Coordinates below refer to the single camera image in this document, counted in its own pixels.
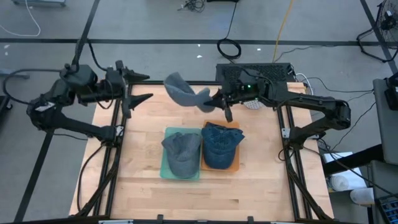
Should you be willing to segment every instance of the blue denim cap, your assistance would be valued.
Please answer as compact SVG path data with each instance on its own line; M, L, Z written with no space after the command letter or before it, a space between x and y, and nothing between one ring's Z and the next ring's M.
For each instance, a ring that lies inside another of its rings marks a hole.
M199 171L201 136L175 133L162 141L172 173L178 178L191 178Z
M210 122L201 130L203 156L213 169L228 169L235 158L236 146L244 139L243 131Z

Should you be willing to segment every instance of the white cable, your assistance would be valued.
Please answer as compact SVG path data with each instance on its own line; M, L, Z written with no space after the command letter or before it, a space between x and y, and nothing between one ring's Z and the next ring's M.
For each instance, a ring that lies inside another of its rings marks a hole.
M313 95L313 89L312 89L312 86L311 86L311 84L310 84L310 81L307 79L307 77L306 77L304 74L302 74L302 73L296 73L296 76L297 76L297 75L301 75L301 76L304 77L305 81L306 81L307 84L308 84L308 87L310 87L311 95Z
M4 31L6 31L7 33L12 34L12 35L16 35L16 36L18 36L18 37L38 37L38 36L40 35L42 29L40 28L39 24L36 22L35 18L33 18L32 13L30 12L29 6L27 5L27 0L25 0L25 4L26 4L26 9L27 9L27 11L29 12L29 14L30 14L30 16L31 16L31 18L32 18L32 20L33 20L33 22L35 22L37 28L39 29L39 31L38 31L38 33L37 33L36 35L34 35L34 34L16 34L16 33L13 33L13 32L11 32L11 31L8 31L8 30L7 30L6 28L4 28L1 24L0 24L0 27L1 27L2 29L4 29Z

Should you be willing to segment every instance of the power cord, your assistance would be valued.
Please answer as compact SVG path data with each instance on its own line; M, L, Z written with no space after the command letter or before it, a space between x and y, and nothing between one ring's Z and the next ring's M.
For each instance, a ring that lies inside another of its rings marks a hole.
M287 20L287 16L290 14L291 10L292 10L292 6L293 6L293 2L294 0L290 0L289 3L289 8L286 11L284 20L282 21L282 25L280 25L280 29L279 29L279 33L278 33L278 38L276 38L276 43L275 43L275 49L274 49L274 56L272 57L272 63L275 63L275 57L276 57L276 53L277 53L277 49L278 49L278 44L279 44L279 39L280 39L280 35L282 34L282 30L284 29L286 20Z
M296 76L297 75L301 75L301 76L303 76L304 77L304 79L305 79L305 81L307 82L307 84L308 84L308 87L310 88L310 90L311 90L311 95L313 95L313 89L312 89L312 87L311 87L311 83L310 83L310 81L307 79L307 77L304 75L304 74L302 74L302 73L296 73Z
M185 1L185 5L183 5L181 9L177 9L177 11L189 10L191 12L201 13L205 10L205 6L205 0L188 0Z
M27 69L20 69L20 70L16 70L14 72L11 72L3 81L2 83L2 91L3 93L8 96L11 100L18 102L18 103L22 103L23 105L34 105L32 103L23 101L23 100L18 100L17 98L13 97L10 95L10 93L7 91L7 82L10 78L14 77L14 75L21 73L21 72L61 72L61 70L57 70L57 69L46 69L46 68L27 68Z
M66 137L70 137L70 138L74 138L74 139L82 140L82 141L87 141L87 140L88 140L88 139L78 138L78 137L72 136L72 135L70 135L70 134L57 134L57 133L53 133L52 135L54 135L54 136L66 136Z
M312 152L312 153L315 153L315 154L321 156L321 154L320 154L319 152L314 151L314 150L312 150L312 149L309 149L309 148L307 148L307 147L305 147L305 146L303 146L303 149L308 150L308 151L310 151L310 152ZM279 159L280 161L286 161L285 159L282 159L282 158L280 157L280 154L281 154L282 152L283 152L283 149L280 150L280 151L278 152L278 159ZM291 158L291 157L294 155L294 152L295 152L295 151L293 150L292 153L290 154L289 158Z
M342 162L340 162L340 161L338 160L338 158L335 157L334 153L331 152L330 149L329 149L328 147L326 147L326 150L330 153L330 156L335 160L335 162L336 162L337 164L339 164L341 167L343 167L343 168L346 169L346 170L351 171L353 174L357 175L358 177L360 177L360 178L362 178L362 179L368 181L368 182L371 183L373 186L375 186L375 187L377 187L378 189L380 189L380 190L384 191L385 193L389 194L390 197L398 198L398 197L395 196L392 192L386 190L386 189L383 188L383 187L380 187L379 185L375 184L373 181L369 180L369 179L366 178L366 177L363 177L361 174L355 172L353 169L351 169L351 168L349 168L348 166L344 165Z
M376 104L376 102L374 102L369 109L367 109L361 116L359 116L359 118L356 120L355 124L349 129L349 131L347 131L347 133L345 135L343 135L343 137L341 137L340 141L331 149L331 151L336 149L336 147L343 141L343 139L355 128L355 126L358 124L358 122L361 120L361 118L363 116L365 116L366 113L369 112L375 104Z
M228 33L226 35L226 37L224 39L221 39L217 42L217 50L218 52L224 57L227 58L228 60L233 60L233 59L238 59L241 57L242 55L242 48L241 46L234 40L230 40L228 39L229 36L229 32L231 32L231 26L232 26L232 22L234 21L234 16L235 16L235 11L236 11L236 5L238 4L238 2L235 2L235 7L234 7L234 11L232 13L232 17L231 17L231 22L229 23L229 29L228 29ZM234 45L237 49L238 49L238 53L236 55L227 55L226 53L224 53L221 49L221 44L223 42L228 42L232 45Z
M94 60L95 65L96 65L99 69L101 69L102 71L106 72L106 69L103 68L103 67L101 67L101 66L99 65L99 63L98 63L98 61L97 61L97 58L95 57L94 48L93 48L93 45L91 44L91 40L90 40L90 39L87 39L87 44L88 44L88 47L90 48L91 56L93 57L93 60Z
M18 37L38 37L40 35L40 33L42 32L42 29L40 28L39 24L36 22L35 18L33 17L32 13L30 12L29 6L27 4L27 0L25 0L25 5L26 5L27 11L29 12L30 17L32 18L33 22L36 24L36 26L37 26L37 28L39 30L39 31L37 31L37 34L17 34L17 33L14 33L14 32L11 32L11 31L7 30L1 24L0 24L0 27L4 31L6 31L7 33L12 34L12 35L16 35Z
M97 153L100 152L100 150L103 148L104 146L100 146L99 148L97 148L97 150L92 153L92 155L86 160L86 162L83 164L83 167L81 167L81 171L79 174L79 179L78 179L78 183L77 183L77 198L76 198L76 205L77 205L77 210L80 212L81 208L80 208L80 191L81 191L81 178L83 177L83 172L88 164L88 162L95 156L97 155Z
M331 90L331 89L329 89L329 88L325 85L325 83L322 81L322 79L320 79L320 78L318 78L318 77L310 77L310 78L307 78L307 80L310 80L310 79L319 80L319 81L321 81L322 85L323 85L327 90L329 90L329 91L334 91L334 92L338 92L338 93L366 93L366 92L373 91L373 90L354 90L354 91Z
M105 71L105 72L106 72L106 69L103 68L101 65L99 65L99 63L98 63L98 61L97 61L97 58L95 57L94 48L93 48L93 45L91 44L91 40L87 39L87 43L88 43L88 46L89 46L89 48L90 48L91 56L93 57L93 60L94 60L95 65L96 65L99 69L101 69L102 71ZM106 80L106 83L109 85L109 87L110 87L110 89L111 89L111 94L112 94L111 103L110 103L108 106L104 106L104 105L102 105L102 104L100 103L100 101L97 99L97 97L95 97L95 101L97 101L97 104L98 104L102 109L107 110L107 109L109 109L109 108L113 105L113 101L114 101L114 91L113 91L112 83L111 83L109 80L107 80L107 79L105 79L105 80ZM91 91L92 94L94 94L94 91L93 91L90 87L89 87L88 89L89 89L89 91Z
M279 59L281 59L284 54L289 54L289 53L291 53L293 51L296 51L296 50L307 50L307 49L310 49L310 48L318 48L318 47L337 47L337 45L312 45L312 46L308 46L308 47L296 47L296 48L294 48L292 50L288 50L288 51L282 52L279 55L279 57L274 61L274 63L278 62Z
M280 161L286 161L286 159L282 159L281 157L280 157L280 154L281 154L281 152L283 152L284 151L284 149L281 149L279 152L278 152L278 159L280 160ZM292 156L293 156L293 154L294 154L294 150L293 150L293 152L291 153L291 155L289 156L289 158L291 158Z

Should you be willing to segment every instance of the cap brim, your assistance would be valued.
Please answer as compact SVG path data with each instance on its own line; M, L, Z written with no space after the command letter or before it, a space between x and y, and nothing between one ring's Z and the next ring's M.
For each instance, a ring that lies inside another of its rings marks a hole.
M191 178L199 171L200 151L186 161L177 161L172 156L167 156L169 167L172 173L178 178Z
M217 154L214 153L212 149L206 147L206 144L203 147L203 157L205 162L213 169L228 169L234 161L235 152L236 148L225 154Z

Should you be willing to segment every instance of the green tray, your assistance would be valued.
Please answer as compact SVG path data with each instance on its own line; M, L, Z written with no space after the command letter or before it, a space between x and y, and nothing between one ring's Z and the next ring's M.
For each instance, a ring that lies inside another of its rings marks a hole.
M164 138L171 136L174 133L180 132L182 134L187 133L195 133L201 136L201 129L200 128L173 128L169 127L166 128ZM176 177L173 172L170 170L169 161L167 160L167 151L163 148L163 157L162 157L162 167L160 168L160 177L165 179L178 179L178 180L198 180L200 177L200 158L201 158L201 151L198 155L199 160L199 169L198 172L191 178L179 178Z

